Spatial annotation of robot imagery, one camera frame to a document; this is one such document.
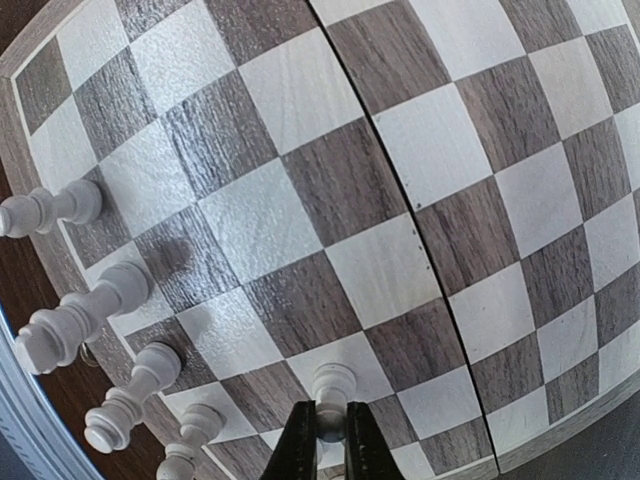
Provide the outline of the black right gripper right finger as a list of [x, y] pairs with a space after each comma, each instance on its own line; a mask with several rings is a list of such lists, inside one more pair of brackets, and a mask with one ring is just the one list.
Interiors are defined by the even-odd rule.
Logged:
[[363, 402], [347, 406], [345, 478], [391, 480], [400, 470], [370, 407]]

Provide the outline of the white chess king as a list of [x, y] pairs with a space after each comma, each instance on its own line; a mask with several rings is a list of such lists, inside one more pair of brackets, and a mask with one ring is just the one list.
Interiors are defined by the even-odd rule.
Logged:
[[131, 262], [111, 266], [89, 292], [71, 292], [56, 308], [34, 312], [15, 338], [16, 359], [33, 375], [68, 366], [83, 343], [101, 335], [108, 318], [137, 310], [149, 295], [149, 280], [140, 267]]

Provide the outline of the white chess bishop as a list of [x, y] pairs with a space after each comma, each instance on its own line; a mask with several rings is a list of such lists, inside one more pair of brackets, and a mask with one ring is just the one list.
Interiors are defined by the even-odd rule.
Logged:
[[19, 239], [47, 234], [58, 221], [86, 225], [99, 217], [102, 205], [101, 191], [92, 181], [72, 181], [57, 194], [39, 187], [1, 203], [1, 236]]
[[180, 420], [180, 437], [165, 447], [156, 479], [193, 479], [198, 452], [219, 436], [225, 424], [226, 418], [211, 406], [194, 403], [187, 407]]

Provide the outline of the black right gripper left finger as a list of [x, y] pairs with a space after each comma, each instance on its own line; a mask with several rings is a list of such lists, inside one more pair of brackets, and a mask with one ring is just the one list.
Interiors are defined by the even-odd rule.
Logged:
[[316, 403], [297, 402], [264, 470], [264, 480], [316, 479]]

